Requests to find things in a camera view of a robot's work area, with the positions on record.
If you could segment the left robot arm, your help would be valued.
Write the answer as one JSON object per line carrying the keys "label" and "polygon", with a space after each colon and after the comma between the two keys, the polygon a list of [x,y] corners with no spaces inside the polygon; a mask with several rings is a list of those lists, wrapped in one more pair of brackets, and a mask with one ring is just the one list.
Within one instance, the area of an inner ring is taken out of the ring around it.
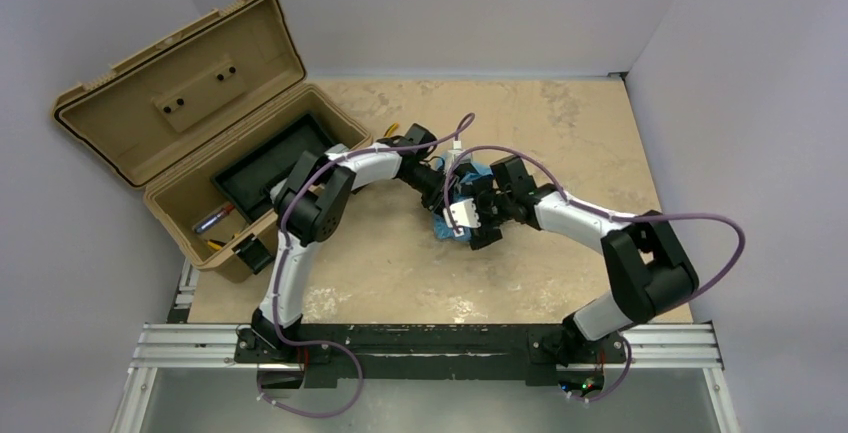
{"label": "left robot arm", "polygon": [[330,340],[303,339],[298,331],[315,258],[336,232],[350,197],[373,183],[400,180],[432,199],[444,186],[445,174],[430,167],[428,155],[460,140],[472,120],[466,115],[441,138],[413,124],[404,135],[361,149],[301,156],[273,196],[278,248],[268,289],[249,323],[250,346],[284,361],[311,348],[332,347]]}

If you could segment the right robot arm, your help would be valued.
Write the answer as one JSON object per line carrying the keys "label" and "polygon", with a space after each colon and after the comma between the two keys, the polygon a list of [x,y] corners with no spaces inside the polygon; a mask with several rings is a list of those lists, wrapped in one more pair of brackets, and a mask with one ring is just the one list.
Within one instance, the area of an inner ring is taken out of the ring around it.
{"label": "right robot arm", "polygon": [[566,316],[540,348],[568,365],[594,351],[610,334],[644,324],[689,298],[700,282],[672,226],[659,212],[623,215],[576,199],[551,184],[537,185],[516,155],[492,164],[491,172],[461,187],[478,218],[472,244],[500,237],[507,221],[563,235],[600,253],[608,291]]}

